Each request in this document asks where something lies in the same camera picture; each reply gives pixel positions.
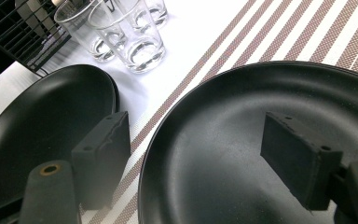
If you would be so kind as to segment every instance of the clear glass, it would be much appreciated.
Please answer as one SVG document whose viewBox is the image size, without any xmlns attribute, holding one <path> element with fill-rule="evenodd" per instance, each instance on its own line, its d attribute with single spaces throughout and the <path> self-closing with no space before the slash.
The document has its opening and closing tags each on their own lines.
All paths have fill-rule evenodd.
<svg viewBox="0 0 358 224">
<path fill-rule="evenodd" d="M 118 1 L 106 4 L 100 0 L 89 14 L 89 24 L 133 73 L 151 70 L 165 55 L 164 44 L 144 0 L 134 1 L 129 10 Z"/>
<path fill-rule="evenodd" d="M 168 19 L 167 8 L 165 7 L 164 0 L 145 0 L 147 6 L 149 7 L 150 14 L 153 17 L 153 21 L 156 26 L 159 28 Z"/>
<path fill-rule="evenodd" d="M 112 0 L 105 0 L 105 3 L 109 6 L 112 4 Z M 121 11 L 130 11 L 138 0 L 113 0 Z M 168 19 L 167 8 L 165 7 L 164 0 L 145 0 L 147 7 L 149 8 L 150 15 L 153 18 L 156 26 L 159 28 Z M 142 15 L 134 15 L 135 20 Z"/>
<path fill-rule="evenodd" d="M 96 5 L 97 0 L 66 0 L 57 9 L 54 20 L 98 62 L 106 62 L 114 58 L 114 52 L 87 23 L 89 14 Z"/>
</svg>

